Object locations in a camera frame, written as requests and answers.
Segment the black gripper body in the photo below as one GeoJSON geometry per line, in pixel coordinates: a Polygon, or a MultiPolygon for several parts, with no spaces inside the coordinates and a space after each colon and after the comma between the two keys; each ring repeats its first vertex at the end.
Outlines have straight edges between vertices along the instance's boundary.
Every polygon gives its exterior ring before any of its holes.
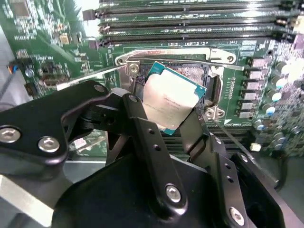
{"type": "Polygon", "coordinates": [[[219,228],[222,204],[211,170],[155,154],[127,155],[73,184],[58,201],[56,228],[219,228]]]}

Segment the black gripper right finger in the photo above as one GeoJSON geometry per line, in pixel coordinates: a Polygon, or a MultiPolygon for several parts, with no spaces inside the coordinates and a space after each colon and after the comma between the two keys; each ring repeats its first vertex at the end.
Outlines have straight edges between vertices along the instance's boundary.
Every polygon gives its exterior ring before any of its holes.
{"type": "Polygon", "coordinates": [[[284,212],[275,189],[255,164],[240,153],[229,155],[192,110],[180,126],[188,164],[203,169],[195,180],[213,228],[283,228],[284,212]]]}

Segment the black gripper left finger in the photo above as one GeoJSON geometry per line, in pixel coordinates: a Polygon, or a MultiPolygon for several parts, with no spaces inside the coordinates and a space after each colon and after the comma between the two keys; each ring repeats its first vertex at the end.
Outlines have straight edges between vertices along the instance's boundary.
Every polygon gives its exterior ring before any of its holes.
{"type": "Polygon", "coordinates": [[[94,129],[125,137],[120,152],[141,161],[169,155],[139,98],[87,81],[0,114],[0,173],[22,195],[55,209],[72,186],[61,175],[68,146],[94,129]]]}

